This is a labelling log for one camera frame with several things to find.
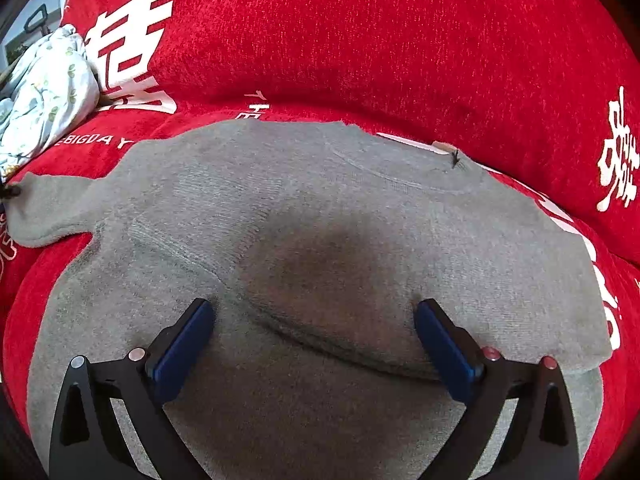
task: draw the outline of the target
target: silver rivet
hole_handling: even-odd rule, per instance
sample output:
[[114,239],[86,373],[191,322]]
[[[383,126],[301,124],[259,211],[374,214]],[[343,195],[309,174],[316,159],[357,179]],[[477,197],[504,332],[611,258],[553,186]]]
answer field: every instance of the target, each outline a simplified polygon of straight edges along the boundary
[[553,359],[550,355],[545,355],[542,358],[542,364],[549,370],[555,370],[556,368],[558,368],[558,361]]
[[489,361],[497,361],[502,357],[500,351],[496,350],[492,346],[485,346],[484,348],[482,348],[482,355],[489,359]]
[[84,364],[84,357],[82,357],[81,355],[77,355],[76,357],[71,359],[71,367],[72,368],[79,368],[83,364]]
[[132,361],[140,361],[145,356],[144,348],[134,348],[131,352],[129,352],[129,359]]

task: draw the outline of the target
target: bed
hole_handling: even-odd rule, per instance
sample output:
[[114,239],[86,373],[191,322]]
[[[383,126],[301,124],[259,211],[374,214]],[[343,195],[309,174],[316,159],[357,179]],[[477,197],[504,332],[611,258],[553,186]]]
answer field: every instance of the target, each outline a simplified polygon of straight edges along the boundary
[[[580,472],[596,478],[640,410],[640,66],[598,0],[65,0],[61,23],[104,100],[16,182],[100,178],[140,140],[222,120],[343,121],[454,145],[582,237],[612,347]],[[3,380],[29,431],[40,321],[91,236],[26,248],[0,226]]]

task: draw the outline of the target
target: red rivet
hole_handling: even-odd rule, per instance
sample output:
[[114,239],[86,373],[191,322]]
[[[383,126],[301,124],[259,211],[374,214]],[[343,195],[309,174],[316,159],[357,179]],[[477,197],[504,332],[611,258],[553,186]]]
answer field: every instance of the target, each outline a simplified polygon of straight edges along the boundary
[[500,351],[492,346],[485,346],[484,348],[482,348],[482,355],[489,359],[489,361],[497,361],[502,357]]
[[553,359],[550,355],[545,355],[542,358],[542,364],[545,368],[548,368],[549,370],[555,370],[556,368],[558,368],[558,361]]

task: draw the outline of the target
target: red fabric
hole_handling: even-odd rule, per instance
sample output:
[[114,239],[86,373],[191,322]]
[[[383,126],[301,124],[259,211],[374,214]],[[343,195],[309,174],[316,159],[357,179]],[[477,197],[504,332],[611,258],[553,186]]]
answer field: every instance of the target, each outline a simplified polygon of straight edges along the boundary
[[[63,23],[74,24],[88,38],[88,50],[96,51],[92,60],[105,93],[117,96],[122,90],[124,104],[164,103],[170,111],[175,106],[175,113],[98,112],[21,174],[97,178],[138,140],[172,137],[243,112],[271,121],[343,120],[371,133],[459,146],[549,195],[572,218],[542,209],[594,246],[594,264],[616,304],[605,307],[622,346],[602,366],[603,415],[581,471],[582,480],[593,479],[640,407],[635,343],[640,319],[634,311],[640,301],[634,280],[640,274],[612,256],[640,263],[640,246],[634,243],[640,198],[625,208],[614,192],[605,212],[596,209],[610,188],[600,185],[597,166],[612,137],[609,102],[624,87],[624,123],[633,135],[640,67],[600,3],[158,0],[146,2],[146,10],[152,8],[159,18],[145,21],[145,2],[136,0],[129,16],[105,30],[94,28],[131,1],[67,0]],[[105,44],[103,38],[126,23],[132,25],[124,39],[128,47],[122,48],[117,36]],[[135,49],[158,34],[155,49]],[[124,78],[146,54],[145,73]],[[146,93],[127,94],[133,82],[144,84]],[[150,97],[145,101],[141,95]],[[251,110],[251,105],[268,108]],[[516,181],[497,178],[547,203]],[[0,310],[10,305],[11,310],[2,359],[23,424],[28,368],[46,300],[86,242],[71,237],[43,249],[17,248],[5,261]]]

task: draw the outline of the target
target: blue rubber pad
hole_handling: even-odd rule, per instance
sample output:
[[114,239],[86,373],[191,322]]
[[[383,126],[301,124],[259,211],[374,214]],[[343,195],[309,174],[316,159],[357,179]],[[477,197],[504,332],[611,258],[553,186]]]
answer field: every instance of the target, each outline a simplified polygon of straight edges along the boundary
[[208,301],[193,313],[152,372],[154,397],[160,404],[174,400],[198,355],[209,341],[216,315]]
[[414,312],[415,331],[452,399],[467,404],[476,375],[425,301]]

